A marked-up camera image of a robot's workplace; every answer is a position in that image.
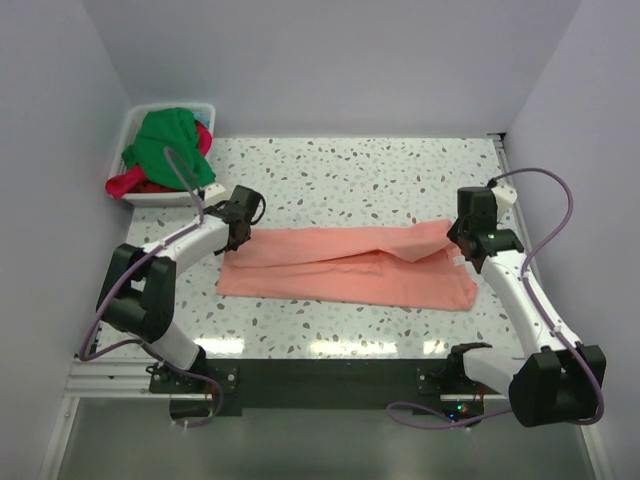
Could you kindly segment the salmon pink t shirt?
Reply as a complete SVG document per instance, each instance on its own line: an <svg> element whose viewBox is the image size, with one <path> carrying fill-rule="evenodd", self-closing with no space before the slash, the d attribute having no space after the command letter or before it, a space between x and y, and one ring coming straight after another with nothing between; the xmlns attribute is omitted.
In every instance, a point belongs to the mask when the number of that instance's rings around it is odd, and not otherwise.
<svg viewBox="0 0 640 480"><path fill-rule="evenodd" d="M256 229L224 256L224 296L468 311L477 285L447 220L410 227Z"/></svg>

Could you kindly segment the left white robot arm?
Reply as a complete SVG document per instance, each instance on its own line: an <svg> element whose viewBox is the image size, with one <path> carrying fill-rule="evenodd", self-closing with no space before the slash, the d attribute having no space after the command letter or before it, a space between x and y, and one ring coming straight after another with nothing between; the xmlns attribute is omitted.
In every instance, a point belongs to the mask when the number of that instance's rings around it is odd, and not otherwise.
<svg viewBox="0 0 640 480"><path fill-rule="evenodd" d="M266 211L263 195L237 186L228 200L206 208L176 232L143 246L116 248L99 296L99 322L129 335L173 366L185 392L207 380L206 354L174 321L176 281L204 257L236 251Z"/></svg>

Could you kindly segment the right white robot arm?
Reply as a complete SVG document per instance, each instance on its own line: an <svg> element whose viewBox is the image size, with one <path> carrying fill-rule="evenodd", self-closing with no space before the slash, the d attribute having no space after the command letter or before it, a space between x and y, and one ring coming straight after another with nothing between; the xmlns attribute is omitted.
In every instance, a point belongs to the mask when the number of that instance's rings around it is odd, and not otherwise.
<svg viewBox="0 0 640 480"><path fill-rule="evenodd" d="M499 227L516 198L505 184L459 189L447 236L497 295L524 356L505 356L484 342L460 344L447 357L446 382L459 393L480 383L506 396L525 427L596 422L606 357L561 319L532 275L517 234Z"/></svg>

